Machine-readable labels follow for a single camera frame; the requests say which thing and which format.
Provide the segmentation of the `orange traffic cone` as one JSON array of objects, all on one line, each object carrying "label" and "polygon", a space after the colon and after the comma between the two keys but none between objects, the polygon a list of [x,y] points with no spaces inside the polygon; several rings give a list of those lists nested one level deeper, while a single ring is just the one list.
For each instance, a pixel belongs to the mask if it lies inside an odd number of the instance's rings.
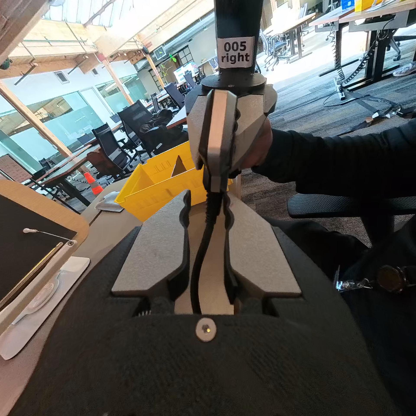
[{"label": "orange traffic cone", "polygon": [[96,179],[90,173],[84,173],[84,177],[87,180],[87,183],[90,186],[94,195],[99,195],[101,194],[101,192],[103,192],[102,186],[96,181]]}]

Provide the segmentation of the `yellow plastic bin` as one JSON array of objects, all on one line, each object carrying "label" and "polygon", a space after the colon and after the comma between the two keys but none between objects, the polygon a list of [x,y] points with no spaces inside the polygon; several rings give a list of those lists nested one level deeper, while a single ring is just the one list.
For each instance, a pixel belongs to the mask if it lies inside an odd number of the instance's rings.
[{"label": "yellow plastic bin", "polygon": [[192,206],[206,201],[203,169],[195,169],[188,141],[138,164],[115,202],[144,222],[184,190]]}]

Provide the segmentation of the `black badge reel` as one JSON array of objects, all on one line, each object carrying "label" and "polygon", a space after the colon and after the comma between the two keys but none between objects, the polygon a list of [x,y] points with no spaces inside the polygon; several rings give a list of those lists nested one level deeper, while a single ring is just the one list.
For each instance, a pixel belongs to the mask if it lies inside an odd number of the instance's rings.
[{"label": "black badge reel", "polygon": [[361,281],[340,280],[337,271],[333,283],[334,288],[340,293],[357,289],[381,288],[388,293],[399,294],[415,287],[416,267],[414,265],[403,267],[384,265],[377,270],[374,278],[364,278]]}]

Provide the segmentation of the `black board on white stand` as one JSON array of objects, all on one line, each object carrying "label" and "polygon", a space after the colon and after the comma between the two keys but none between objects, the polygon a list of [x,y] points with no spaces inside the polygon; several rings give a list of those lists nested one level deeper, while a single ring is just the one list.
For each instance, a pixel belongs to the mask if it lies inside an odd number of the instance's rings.
[{"label": "black board on white stand", "polygon": [[[87,222],[23,184],[1,180],[0,268],[3,360],[14,358],[78,281],[90,259],[74,256]],[[72,246],[36,229],[76,240]]]}]

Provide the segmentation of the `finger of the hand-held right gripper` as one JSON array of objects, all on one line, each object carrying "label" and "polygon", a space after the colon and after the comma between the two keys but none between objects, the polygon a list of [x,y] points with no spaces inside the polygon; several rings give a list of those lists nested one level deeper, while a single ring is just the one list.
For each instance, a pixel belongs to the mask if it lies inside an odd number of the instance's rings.
[{"label": "finger of the hand-held right gripper", "polygon": [[239,97],[237,130],[234,134],[232,160],[229,176],[241,171],[242,165],[252,150],[267,116],[274,111],[277,94],[250,94]]},{"label": "finger of the hand-held right gripper", "polygon": [[208,193],[227,190],[235,122],[236,95],[227,90],[199,95],[187,114],[191,156]]}]

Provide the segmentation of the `brown perforated board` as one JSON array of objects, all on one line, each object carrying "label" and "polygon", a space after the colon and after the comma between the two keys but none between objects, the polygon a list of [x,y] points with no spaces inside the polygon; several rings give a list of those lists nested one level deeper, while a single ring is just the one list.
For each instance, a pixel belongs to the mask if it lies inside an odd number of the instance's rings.
[{"label": "brown perforated board", "polygon": [[33,177],[33,175],[10,154],[5,154],[0,157],[0,174],[1,179],[13,180],[21,184]]}]

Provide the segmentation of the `white tethered pin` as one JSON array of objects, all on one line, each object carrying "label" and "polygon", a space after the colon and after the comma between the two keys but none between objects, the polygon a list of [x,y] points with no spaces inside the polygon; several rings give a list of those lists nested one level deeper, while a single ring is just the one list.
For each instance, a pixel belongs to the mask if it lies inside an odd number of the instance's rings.
[{"label": "white tethered pin", "polygon": [[24,234],[37,233],[37,234],[47,235],[47,236],[50,236],[50,237],[59,238],[60,240],[65,241],[70,246],[72,246],[76,243],[76,240],[74,240],[74,239],[69,239],[69,238],[66,238],[66,237],[58,236],[58,235],[53,234],[53,233],[49,233],[49,232],[45,232],[45,231],[39,231],[39,230],[36,230],[36,229],[31,229],[31,228],[24,228],[23,233]]}]

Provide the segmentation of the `person's black trouser leg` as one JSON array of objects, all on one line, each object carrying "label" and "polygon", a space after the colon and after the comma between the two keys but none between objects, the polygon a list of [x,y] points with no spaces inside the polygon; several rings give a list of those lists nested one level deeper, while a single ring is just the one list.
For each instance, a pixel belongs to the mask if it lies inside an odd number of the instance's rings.
[{"label": "person's black trouser leg", "polygon": [[263,218],[280,228],[331,280],[336,272],[344,273],[369,250],[357,237],[330,231],[315,221]]}]

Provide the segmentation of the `metal hdmi port hub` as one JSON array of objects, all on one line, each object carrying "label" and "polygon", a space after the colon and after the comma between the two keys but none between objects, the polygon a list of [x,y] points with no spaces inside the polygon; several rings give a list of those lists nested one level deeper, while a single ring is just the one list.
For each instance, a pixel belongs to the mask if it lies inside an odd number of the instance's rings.
[{"label": "metal hdmi port hub", "polygon": [[208,251],[211,237],[220,214],[221,206],[228,190],[228,177],[212,176],[207,167],[203,170],[203,185],[206,190],[205,229],[201,238],[198,251],[190,277],[190,300],[194,314],[201,315],[199,299],[199,282],[202,265]]}]

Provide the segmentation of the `person's right forearm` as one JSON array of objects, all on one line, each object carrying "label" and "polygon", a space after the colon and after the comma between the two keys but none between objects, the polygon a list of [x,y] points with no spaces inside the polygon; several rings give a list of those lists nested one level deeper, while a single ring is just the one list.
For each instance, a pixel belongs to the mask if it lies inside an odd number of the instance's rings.
[{"label": "person's right forearm", "polygon": [[264,163],[252,171],[302,194],[396,198],[416,194],[416,121],[363,136],[319,137],[272,129]]}]

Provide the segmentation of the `grey flat pad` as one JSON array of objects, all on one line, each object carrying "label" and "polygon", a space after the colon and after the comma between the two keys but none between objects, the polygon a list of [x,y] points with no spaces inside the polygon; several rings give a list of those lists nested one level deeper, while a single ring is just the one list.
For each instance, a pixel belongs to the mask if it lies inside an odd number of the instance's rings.
[{"label": "grey flat pad", "polygon": [[124,208],[117,203],[116,199],[119,195],[119,191],[112,191],[107,195],[103,196],[100,201],[95,205],[95,210],[97,211],[105,211],[105,212],[112,212],[112,213],[120,213],[124,210]]}]

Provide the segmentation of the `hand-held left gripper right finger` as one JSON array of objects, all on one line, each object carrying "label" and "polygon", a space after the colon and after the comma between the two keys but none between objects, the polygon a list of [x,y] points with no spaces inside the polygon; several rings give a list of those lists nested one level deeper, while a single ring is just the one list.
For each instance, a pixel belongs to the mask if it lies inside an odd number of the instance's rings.
[{"label": "hand-held left gripper right finger", "polygon": [[302,292],[271,224],[235,196],[225,196],[224,284],[238,299],[295,298]]}]

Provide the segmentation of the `person's right hand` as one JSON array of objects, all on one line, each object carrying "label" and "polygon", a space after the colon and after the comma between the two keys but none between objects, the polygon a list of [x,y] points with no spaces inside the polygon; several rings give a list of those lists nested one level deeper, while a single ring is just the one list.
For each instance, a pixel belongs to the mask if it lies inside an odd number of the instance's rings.
[{"label": "person's right hand", "polygon": [[262,165],[268,155],[272,143],[273,131],[269,118],[266,118],[260,135],[251,150],[250,157],[247,158],[247,167],[252,168]]}]

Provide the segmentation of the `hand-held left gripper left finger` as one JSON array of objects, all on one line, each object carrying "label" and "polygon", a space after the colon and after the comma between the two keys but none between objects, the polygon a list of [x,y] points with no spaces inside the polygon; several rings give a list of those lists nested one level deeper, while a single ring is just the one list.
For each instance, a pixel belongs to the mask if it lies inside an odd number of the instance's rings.
[{"label": "hand-held left gripper left finger", "polygon": [[190,190],[184,190],[141,226],[112,287],[118,297],[177,300],[189,284]]}]

